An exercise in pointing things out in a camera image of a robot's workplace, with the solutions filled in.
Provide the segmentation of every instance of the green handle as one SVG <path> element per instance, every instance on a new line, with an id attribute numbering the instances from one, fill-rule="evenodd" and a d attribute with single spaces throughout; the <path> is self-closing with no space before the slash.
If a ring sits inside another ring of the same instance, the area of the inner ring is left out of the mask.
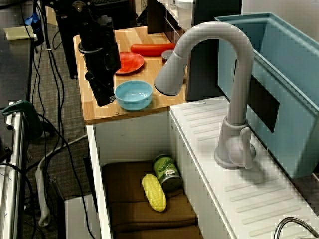
<path id="1" fill-rule="evenodd" d="M 31 102 L 17 101 L 2 110 L 4 116 L 8 116 L 14 112 L 24 112 L 25 114 L 28 123 L 27 139 L 34 140 L 41 137 L 43 134 L 43 127 L 38 113 Z"/>

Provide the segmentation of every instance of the brown cushion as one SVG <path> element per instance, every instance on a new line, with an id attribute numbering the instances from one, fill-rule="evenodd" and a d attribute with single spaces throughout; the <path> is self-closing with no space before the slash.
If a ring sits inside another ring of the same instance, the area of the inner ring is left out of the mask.
<path id="1" fill-rule="evenodd" d="M 203 239 L 197 226 L 117 233 L 115 239 Z"/>
<path id="2" fill-rule="evenodd" d="M 102 169 L 107 203 L 147 202 L 142 179 L 152 172 L 151 163 L 111 163 Z M 166 194 L 166 198 L 183 193 L 180 188 Z"/>
<path id="3" fill-rule="evenodd" d="M 155 211 L 148 202 L 112 203 L 109 210 L 116 233 L 196 225 L 196 213 L 183 193 L 168 198 L 163 212 Z"/>

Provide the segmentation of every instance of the faucet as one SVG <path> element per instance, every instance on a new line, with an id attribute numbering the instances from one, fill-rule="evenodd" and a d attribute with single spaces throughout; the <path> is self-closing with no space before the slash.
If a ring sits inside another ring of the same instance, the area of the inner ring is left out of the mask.
<path id="1" fill-rule="evenodd" d="M 230 106 L 222 123 L 214 158 L 227 169 L 249 169 L 253 167 L 256 156 L 255 148 L 250 144 L 251 130 L 246 120 L 254 52 L 248 37 L 240 29 L 225 22 L 205 22 L 192 27 L 179 39 L 171 57 L 156 76 L 154 86 L 162 94 L 177 95 L 183 84 L 184 66 L 192 48 L 209 39 L 229 42 L 237 55 Z"/>
<path id="2" fill-rule="evenodd" d="M 287 217 L 287 218 L 282 219 L 279 222 L 279 224 L 277 225 L 276 230 L 275 230 L 275 234 L 274 234 L 274 239 L 279 239 L 280 232 L 281 232 L 282 228 L 284 227 L 285 224 L 290 223 L 290 222 L 299 224 L 300 226 L 307 229 L 312 235 L 314 235 L 315 238 L 319 238 L 319 234 L 309 224 L 305 223 L 304 221 L 302 221 L 298 218 Z"/>

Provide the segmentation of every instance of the teal storage bin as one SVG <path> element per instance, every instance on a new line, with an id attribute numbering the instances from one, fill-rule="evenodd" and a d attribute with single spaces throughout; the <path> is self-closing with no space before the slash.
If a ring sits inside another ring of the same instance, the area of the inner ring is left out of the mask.
<path id="1" fill-rule="evenodd" d="M 248 36 L 252 76 L 279 102 L 272 130 L 248 106 L 249 125 L 291 178 L 310 175 L 319 162 L 319 44 L 272 13 L 216 20 Z M 235 61 L 230 44 L 219 41 L 218 85 L 228 98 Z"/>

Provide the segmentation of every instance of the brown shelf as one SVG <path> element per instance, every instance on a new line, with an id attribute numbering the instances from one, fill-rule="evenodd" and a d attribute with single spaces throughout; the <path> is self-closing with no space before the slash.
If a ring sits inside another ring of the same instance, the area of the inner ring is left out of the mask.
<path id="1" fill-rule="evenodd" d="M 169 40 L 164 33 L 147 34 L 147 27 L 137 27 L 115 31 L 116 41 L 119 51 L 130 51 L 132 44 L 165 44 Z M 177 105 L 185 102 L 185 84 L 183 84 L 180 93 L 177 96 L 169 97 L 158 92 L 154 87 L 154 79 L 163 66 L 161 57 L 144 57 L 143 67 L 131 74 L 115 75 L 114 85 L 117 87 L 120 83 L 129 80 L 143 80 L 153 87 L 152 101 L 140 111 L 127 111 L 114 101 L 106 106 L 98 106 L 94 98 L 89 82 L 85 79 L 87 72 L 83 54 L 78 51 L 80 37 L 74 37 L 75 56 L 78 68 L 79 86 L 81 92 L 83 118 L 85 124 L 96 124 L 111 120 L 122 120 L 132 117 L 149 115 L 156 112 L 167 111 L 171 105 Z"/>

